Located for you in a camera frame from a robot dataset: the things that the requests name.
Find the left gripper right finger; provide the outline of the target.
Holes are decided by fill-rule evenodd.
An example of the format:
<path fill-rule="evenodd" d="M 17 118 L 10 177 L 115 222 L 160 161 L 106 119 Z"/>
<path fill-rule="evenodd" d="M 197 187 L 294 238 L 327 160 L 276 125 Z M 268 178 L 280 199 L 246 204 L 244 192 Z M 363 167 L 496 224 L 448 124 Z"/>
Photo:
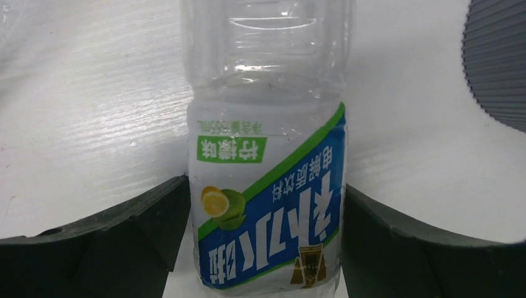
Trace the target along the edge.
<path fill-rule="evenodd" d="M 342 270 L 349 297 L 524 297 L 525 243 L 449 232 L 347 186 Z"/>

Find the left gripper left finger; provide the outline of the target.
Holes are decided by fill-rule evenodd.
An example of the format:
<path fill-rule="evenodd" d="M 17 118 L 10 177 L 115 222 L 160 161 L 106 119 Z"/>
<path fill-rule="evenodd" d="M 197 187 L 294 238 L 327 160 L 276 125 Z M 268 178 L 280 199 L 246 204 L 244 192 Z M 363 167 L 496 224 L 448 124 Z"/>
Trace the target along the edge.
<path fill-rule="evenodd" d="M 1 240 L 2 297 L 161 297 L 190 210 L 186 176 L 34 237 Z"/>

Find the blue green label sports bottle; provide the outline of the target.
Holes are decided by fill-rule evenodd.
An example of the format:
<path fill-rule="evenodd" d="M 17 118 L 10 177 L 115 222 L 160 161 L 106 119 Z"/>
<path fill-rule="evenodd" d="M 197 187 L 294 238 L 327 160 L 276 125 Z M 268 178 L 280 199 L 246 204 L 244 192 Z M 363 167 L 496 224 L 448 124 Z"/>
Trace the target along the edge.
<path fill-rule="evenodd" d="M 182 1 L 204 297 L 334 297 L 353 1 Z"/>

